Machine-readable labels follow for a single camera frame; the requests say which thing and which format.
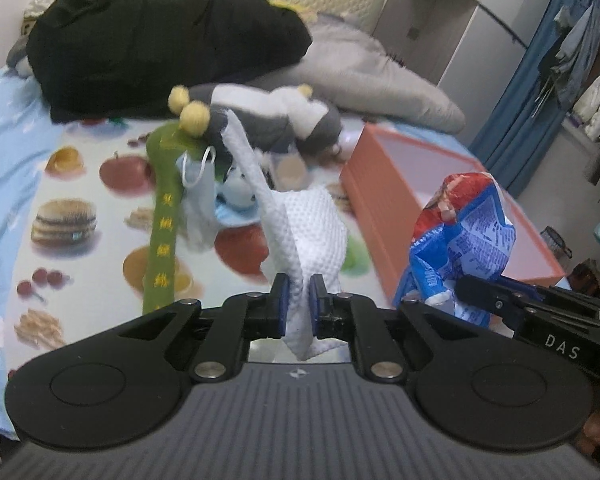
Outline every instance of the open cardboard box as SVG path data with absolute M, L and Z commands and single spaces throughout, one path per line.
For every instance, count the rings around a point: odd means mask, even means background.
M 471 171 L 486 170 L 474 158 L 365 126 L 340 179 L 390 300 L 407 266 L 420 212 L 446 176 Z M 516 227 L 504 275 L 533 285 L 555 285 L 564 271 L 520 206 L 506 192 L 504 196 L 505 213 Z

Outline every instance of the blue curtain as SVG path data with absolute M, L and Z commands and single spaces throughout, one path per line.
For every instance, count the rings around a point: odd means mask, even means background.
M 551 0 L 513 79 L 470 146 L 500 186 L 513 197 L 519 196 L 529 183 L 577 97 L 574 95 L 572 102 L 563 103 L 561 107 L 553 92 L 533 117 L 538 106 L 535 100 L 541 91 L 538 66 L 558 40 L 554 17 L 562 6 L 567 6 L 571 16 L 578 20 L 592 4 L 589 37 L 583 41 L 584 55 L 588 57 L 579 60 L 581 68 L 583 64 L 587 66 L 581 70 L 579 88 L 600 45 L 600 0 Z

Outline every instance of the paper towel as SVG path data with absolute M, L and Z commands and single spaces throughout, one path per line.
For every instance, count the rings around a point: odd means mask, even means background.
M 262 174 L 236 115 L 226 111 L 222 141 L 251 185 L 260 205 L 262 229 L 269 257 L 262 272 L 272 282 L 278 272 L 291 280 L 286 336 L 299 359 L 310 359 L 342 345 L 339 340 L 317 340 L 312 333 L 308 304 L 309 279 L 322 274 L 328 292 L 340 292 L 338 274 L 347 252 L 347 228 L 324 188 L 280 193 L 272 191 Z

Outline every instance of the crumpled plastic packaging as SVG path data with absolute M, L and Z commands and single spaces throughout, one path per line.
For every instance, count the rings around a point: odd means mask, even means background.
M 424 303 L 479 326 L 490 314 L 456 300 L 456 280 L 466 274 L 496 280 L 516 241 L 500 187 L 489 173 L 446 177 L 425 206 L 413 232 L 409 265 L 394 298 Z

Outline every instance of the white jacket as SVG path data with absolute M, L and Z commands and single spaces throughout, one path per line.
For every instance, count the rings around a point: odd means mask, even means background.
M 600 137 L 600 76 L 582 94 L 573 107 L 573 113 L 586 124 L 587 137 L 598 140 Z

